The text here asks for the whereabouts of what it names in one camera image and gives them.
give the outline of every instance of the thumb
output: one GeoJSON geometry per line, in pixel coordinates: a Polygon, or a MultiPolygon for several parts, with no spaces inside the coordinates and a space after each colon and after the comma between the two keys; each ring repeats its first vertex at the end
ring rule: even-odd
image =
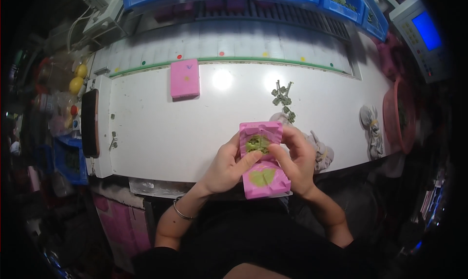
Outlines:
{"type": "Polygon", "coordinates": [[[295,163],[289,157],[289,154],[278,144],[269,145],[268,151],[276,158],[286,176],[292,180],[293,177],[296,176],[298,169],[297,165],[295,165],[295,163]]]}
{"type": "Polygon", "coordinates": [[[242,159],[239,160],[236,165],[234,165],[233,171],[236,175],[241,176],[244,172],[248,171],[255,162],[259,161],[260,158],[263,156],[261,151],[255,150],[252,152],[247,153],[242,159]]]}

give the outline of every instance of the person's right hand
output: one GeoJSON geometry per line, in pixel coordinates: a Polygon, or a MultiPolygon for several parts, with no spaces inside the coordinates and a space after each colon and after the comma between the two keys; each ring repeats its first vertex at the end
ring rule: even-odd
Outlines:
{"type": "Polygon", "coordinates": [[[288,153],[278,144],[268,146],[270,153],[278,160],[286,176],[291,181],[293,193],[304,197],[314,187],[313,169],[315,166],[315,150],[307,142],[302,132],[296,128],[283,126],[283,140],[289,148],[288,153]]]}

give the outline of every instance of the control panel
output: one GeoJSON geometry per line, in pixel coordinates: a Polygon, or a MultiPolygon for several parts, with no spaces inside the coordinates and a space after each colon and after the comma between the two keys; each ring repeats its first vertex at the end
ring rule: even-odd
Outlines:
{"type": "Polygon", "coordinates": [[[450,77],[450,58],[420,0],[404,1],[389,17],[411,48],[426,83],[450,77]]]}

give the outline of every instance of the hand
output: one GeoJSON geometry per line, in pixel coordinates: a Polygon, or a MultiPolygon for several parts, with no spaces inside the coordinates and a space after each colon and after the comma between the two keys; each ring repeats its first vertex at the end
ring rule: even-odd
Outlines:
{"type": "Polygon", "coordinates": [[[315,165],[315,150],[307,142],[300,130],[283,126],[283,140],[289,148],[288,153],[278,144],[268,146],[270,153],[278,160],[286,176],[291,181],[293,193],[304,197],[315,187],[313,183],[313,168],[315,165]]]}
{"type": "Polygon", "coordinates": [[[239,146],[239,132],[237,132],[229,142],[219,148],[205,175],[197,182],[208,195],[234,188],[240,182],[242,174],[248,171],[263,155],[260,151],[252,151],[236,163],[239,146]]]}

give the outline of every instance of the red cap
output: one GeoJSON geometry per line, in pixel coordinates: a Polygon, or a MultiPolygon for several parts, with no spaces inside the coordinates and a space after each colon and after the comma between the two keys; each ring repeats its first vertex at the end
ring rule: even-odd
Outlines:
{"type": "Polygon", "coordinates": [[[72,116],[76,116],[76,114],[78,113],[78,107],[72,105],[72,107],[70,108],[70,113],[72,114],[72,116]]]}

